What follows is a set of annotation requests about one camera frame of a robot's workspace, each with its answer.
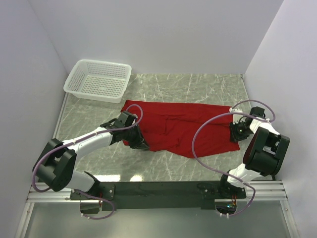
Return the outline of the red t shirt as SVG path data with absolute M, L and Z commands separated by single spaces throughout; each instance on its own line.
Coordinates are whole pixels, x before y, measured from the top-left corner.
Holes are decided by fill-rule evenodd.
M 230 141 L 232 115 L 200 126 L 207 120 L 229 112 L 229 106 L 197 103 L 162 103 L 127 100 L 122 110 L 142 116 L 139 128 L 150 151 L 167 150 L 187 158 L 237 151 Z

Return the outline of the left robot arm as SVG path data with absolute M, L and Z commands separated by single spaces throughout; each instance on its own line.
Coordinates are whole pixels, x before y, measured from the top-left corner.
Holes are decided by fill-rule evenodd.
M 120 141 L 127 142 L 132 149 L 148 150 L 149 145 L 138 126 L 139 121 L 136 115 L 123 111 L 118 118 L 77 138 L 65 141 L 51 139 L 32 169 L 32 178 L 39 178 L 53 191 L 70 188 L 80 190 L 87 199 L 96 198 L 99 180 L 88 172 L 77 171 L 76 161 Z

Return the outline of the white plastic basket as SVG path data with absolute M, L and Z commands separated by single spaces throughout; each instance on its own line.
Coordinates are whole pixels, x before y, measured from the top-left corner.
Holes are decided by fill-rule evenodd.
M 81 59 L 71 70 L 63 89 L 80 99 L 118 104 L 131 72 L 128 64 Z

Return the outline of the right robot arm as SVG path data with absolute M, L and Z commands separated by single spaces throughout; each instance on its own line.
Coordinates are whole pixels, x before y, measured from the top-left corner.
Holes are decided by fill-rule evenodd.
M 230 124 L 230 141 L 239 142 L 253 136 L 242 163 L 235 169 L 229 170 L 230 174 L 222 175 L 217 186 L 221 197 L 228 198 L 242 192 L 245 182 L 250 182 L 259 177 L 276 175 L 283 163 L 290 138 L 277 132 L 268 119 L 265 118 L 264 109 L 251 108 L 250 115 L 234 117 Z

